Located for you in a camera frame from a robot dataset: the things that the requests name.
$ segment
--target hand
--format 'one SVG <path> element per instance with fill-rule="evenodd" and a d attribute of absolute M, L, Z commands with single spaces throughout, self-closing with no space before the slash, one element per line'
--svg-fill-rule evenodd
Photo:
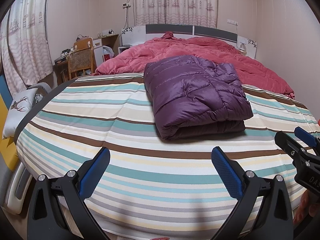
<path fill-rule="evenodd" d="M 307 207 L 309 210 L 309 215 L 311 217 L 314 217 L 320 208 L 320 203 L 309 205 L 309 190 L 306 190 L 301 196 L 300 205 L 299 205 L 297 212 L 293 218 L 293 224 L 298 224 L 304 219 L 304 217 L 305 217 L 304 210 Z"/>

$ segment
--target silver bolt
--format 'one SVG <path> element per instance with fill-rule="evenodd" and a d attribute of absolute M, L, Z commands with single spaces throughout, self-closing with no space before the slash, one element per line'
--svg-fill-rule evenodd
<path fill-rule="evenodd" d="M 45 175 L 44 174 L 42 174 L 42 175 L 40 175 L 39 177 L 38 177 L 38 180 L 39 181 L 43 181 L 45 179 Z"/>
<path fill-rule="evenodd" d="M 254 177 L 254 172 L 253 171 L 247 171 L 245 173 L 249 178 L 253 178 Z"/>
<path fill-rule="evenodd" d="M 283 181 L 283 177 L 281 175 L 276 176 L 277 181 Z"/>
<path fill-rule="evenodd" d="M 71 170 L 71 171 L 68 171 L 67 176 L 72 178 L 75 174 L 76 174 L 76 171 Z"/>

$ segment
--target pillow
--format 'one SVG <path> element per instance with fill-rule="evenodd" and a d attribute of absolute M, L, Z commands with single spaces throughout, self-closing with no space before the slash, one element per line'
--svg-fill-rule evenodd
<path fill-rule="evenodd" d="M 28 89 L 13 97 L 3 128 L 3 138 L 14 136 L 18 124 L 32 108 L 36 91 L 37 88 Z"/>

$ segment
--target red object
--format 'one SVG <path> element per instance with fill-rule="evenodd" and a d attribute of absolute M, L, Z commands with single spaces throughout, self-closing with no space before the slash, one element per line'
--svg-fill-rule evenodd
<path fill-rule="evenodd" d="M 232 63 L 242 84 L 293 97 L 293 90 L 284 79 L 226 42 L 207 37 L 177 39 L 172 32 L 125 50 L 101 64 L 96 72 L 103 75 L 142 73 L 147 63 L 178 55 L 193 55 L 217 64 Z"/>
<path fill-rule="evenodd" d="M 103 62 L 107 61 L 110 59 L 110 54 L 103 54 Z"/>

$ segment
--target curtain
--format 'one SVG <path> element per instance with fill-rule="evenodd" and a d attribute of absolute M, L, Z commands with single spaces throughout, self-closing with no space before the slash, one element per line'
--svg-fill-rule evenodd
<path fill-rule="evenodd" d="M 164 23 L 164 0 L 135 0 L 136 25 Z"/>
<path fill-rule="evenodd" d="M 217 0 L 135 0 L 135 2 L 136 25 L 169 23 L 216 27 Z"/>
<path fill-rule="evenodd" d="M 45 4 L 46 0 L 15 0 L 1 23 L 1 58 L 12 96 L 52 72 Z"/>

